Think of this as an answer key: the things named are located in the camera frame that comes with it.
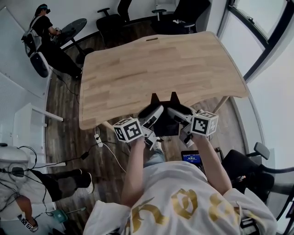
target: table leg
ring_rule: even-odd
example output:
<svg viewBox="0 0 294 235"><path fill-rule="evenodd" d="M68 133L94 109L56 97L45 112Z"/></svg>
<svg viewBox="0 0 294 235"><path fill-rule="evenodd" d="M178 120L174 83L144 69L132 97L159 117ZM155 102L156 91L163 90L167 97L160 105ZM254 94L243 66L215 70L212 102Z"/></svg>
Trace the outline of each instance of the table leg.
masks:
<svg viewBox="0 0 294 235"><path fill-rule="evenodd" d="M79 51L79 54L78 54L78 56L77 56L77 58L76 58L76 60L75 60L76 63L77 63L77 64L83 64L84 61L85 61L85 57L86 57L86 55L92 53L92 52L94 51L94 49L93 49L93 48L86 48L86 49L83 50L83 49L77 44L77 42L76 42L74 39L72 39L72 42L73 42L73 44L76 46L76 48L77 48L78 51Z"/></svg>
<svg viewBox="0 0 294 235"><path fill-rule="evenodd" d="M41 113L41 114L44 114L44 115L47 116L47 117L50 117L50 118L52 118L52 119L55 119L55 120L57 120L57 121L59 121L59 122L63 122L63 118L62 118L62 117L56 116L56 115L54 115L54 114L52 114L52 113L50 113L50 112L47 112L47 111L45 111L45 110L42 110L42 109L40 109L40 108L38 108L38 107L36 107L36 106L33 106L33 105L32 105L32 109L33 109L34 111L36 111L36 112L39 112L39 113Z"/></svg>
<svg viewBox="0 0 294 235"><path fill-rule="evenodd" d="M111 129L113 132L115 132L113 126L112 126L109 122L105 121L105 122L103 122L103 123L101 123L101 124L102 124L103 126L105 126L106 128L109 128L109 129Z"/></svg>
<svg viewBox="0 0 294 235"><path fill-rule="evenodd" d="M217 111L219 111L219 109L222 107L222 105L227 101L227 99L229 99L229 96L224 96L222 97L222 99L220 100L220 102L217 104L217 106L215 107L215 109L212 111L213 113L216 113Z"/></svg>

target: white t-shirt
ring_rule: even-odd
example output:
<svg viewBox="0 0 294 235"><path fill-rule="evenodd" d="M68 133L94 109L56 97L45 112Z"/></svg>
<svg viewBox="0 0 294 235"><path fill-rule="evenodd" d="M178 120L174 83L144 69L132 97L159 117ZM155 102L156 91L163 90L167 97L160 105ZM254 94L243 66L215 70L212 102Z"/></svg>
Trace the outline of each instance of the white t-shirt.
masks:
<svg viewBox="0 0 294 235"><path fill-rule="evenodd" d="M253 218L260 234L275 235L277 222L251 191L231 189L223 196L187 162L165 162L144 169L144 194L132 207L97 201L84 235L244 234L241 219Z"/></svg>

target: cable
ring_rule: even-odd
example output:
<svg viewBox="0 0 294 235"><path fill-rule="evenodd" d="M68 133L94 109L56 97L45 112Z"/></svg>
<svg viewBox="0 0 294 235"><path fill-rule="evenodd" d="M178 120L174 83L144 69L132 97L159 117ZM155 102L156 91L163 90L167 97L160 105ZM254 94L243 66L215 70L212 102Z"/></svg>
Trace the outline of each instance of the cable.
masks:
<svg viewBox="0 0 294 235"><path fill-rule="evenodd" d="M98 144L95 143L94 145L92 145L92 146L89 148L88 152L90 152L91 148L94 147L94 146L96 146L96 145L98 145Z"/></svg>
<svg viewBox="0 0 294 235"><path fill-rule="evenodd" d="M33 168L36 166L36 164L37 164L37 153L36 153L36 151L32 148L32 147L30 147L30 146L20 146L19 147L20 149L21 148L27 148L27 149L30 149L31 151L33 151L34 152L34 154L35 154L35 164L34 164L34 166L33 166Z"/></svg>
<svg viewBox="0 0 294 235"><path fill-rule="evenodd" d="M26 177L28 177L29 179L31 179L31 180L33 180L33 181L39 183L39 184L44 185L42 182L39 182L39 181L37 181L37 180L34 180L33 178L31 178L31 177L29 177L29 176L27 176L27 175L26 175ZM45 214L48 215L48 216L53 216L53 213L51 213L51 212L47 212L47 206L46 206L46 204L45 204L45 197L46 197L46 193L47 193L47 188L46 188L45 185L44 185L44 187L45 187L45 194L44 194L44 196L43 196L43 200L42 200L42 202L43 202L43 205L45 206L45 212L42 212L41 214L44 214L44 213L45 213Z"/></svg>
<svg viewBox="0 0 294 235"><path fill-rule="evenodd" d="M102 33L101 33L101 30L99 30L99 32L100 32L100 34L101 34L101 37L102 37L102 40L103 40L103 44L104 44L105 48L107 48L107 47L106 47L106 44L105 44L105 41L104 41L104 37L103 37L103 35L102 35Z"/></svg>
<svg viewBox="0 0 294 235"><path fill-rule="evenodd" d="M117 143L114 143L114 142L109 142L109 141L102 141L101 140L101 142L102 143L109 143L109 144L114 144L114 145L118 145ZM126 152L124 152L124 151L122 151L122 150L120 150L123 154L125 154L127 157L129 156Z"/></svg>
<svg viewBox="0 0 294 235"><path fill-rule="evenodd" d="M50 68L50 70L56 75L56 77L58 78L58 80L60 80L60 81L62 81L64 84L65 84L65 86L66 86L66 88L68 89L68 91L71 93L71 94L73 94L73 95L75 95L75 98L76 98L76 101L77 101L77 103L79 104L79 100L78 100L78 94L76 94L76 93L74 93L74 92L72 92L69 88L68 88L68 85L67 85L67 83L62 79L62 77L60 77L56 72L54 72L51 68Z"/></svg>
<svg viewBox="0 0 294 235"><path fill-rule="evenodd" d="M115 157L116 161L118 162L120 168L122 168L122 166L120 165L118 159L116 158L115 154L111 151L111 149L106 144L103 143L103 145L106 146L109 149L109 151L112 153L112 155Z"/></svg>
<svg viewBox="0 0 294 235"><path fill-rule="evenodd" d="M34 168L31 168L29 170L34 170L34 169L38 169L38 168L43 168L43 167L49 167L49 166L55 166L57 164L60 164L60 163L67 163L67 162L70 162L70 161L73 161L73 160L76 160L76 159L80 159L81 157L76 157L76 158L73 158L73 159L69 159L69 160L66 160L66 161L62 161L62 162L58 162L58 163L54 163L54 164L50 164L50 165L46 165L46 166L42 166L42 167L34 167Z"/></svg>
<svg viewBox="0 0 294 235"><path fill-rule="evenodd" d="M99 128L99 137L101 136L101 129L100 129L100 127L98 127Z"/></svg>

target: hand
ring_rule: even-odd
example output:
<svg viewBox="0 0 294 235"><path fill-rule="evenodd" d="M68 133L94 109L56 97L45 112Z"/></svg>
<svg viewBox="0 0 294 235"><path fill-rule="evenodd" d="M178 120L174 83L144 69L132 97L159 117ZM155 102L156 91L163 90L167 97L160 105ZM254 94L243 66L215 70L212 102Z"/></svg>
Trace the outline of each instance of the hand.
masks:
<svg viewBox="0 0 294 235"><path fill-rule="evenodd" d="M198 142L200 141L203 141L203 140L207 140L206 136L203 136L203 135L199 135L199 134L193 134L192 135L192 141L197 144Z"/></svg>
<svg viewBox="0 0 294 235"><path fill-rule="evenodd" d="M130 142L130 147L131 148L145 148L145 137L141 136L138 139L133 140L132 142Z"/></svg>

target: power strip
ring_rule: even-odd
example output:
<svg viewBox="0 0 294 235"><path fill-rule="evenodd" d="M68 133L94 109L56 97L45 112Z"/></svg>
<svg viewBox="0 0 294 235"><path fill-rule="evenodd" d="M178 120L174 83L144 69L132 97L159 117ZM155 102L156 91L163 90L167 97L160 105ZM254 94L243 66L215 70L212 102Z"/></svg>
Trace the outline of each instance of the power strip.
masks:
<svg viewBox="0 0 294 235"><path fill-rule="evenodd" d="M100 148L102 148L103 147L103 143L102 143L102 141L100 139L100 136L98 134L96 134L96 135L94 135L94 137L95 137L95 140L96 140L96 143L98 144L98 146Z"/></svg>

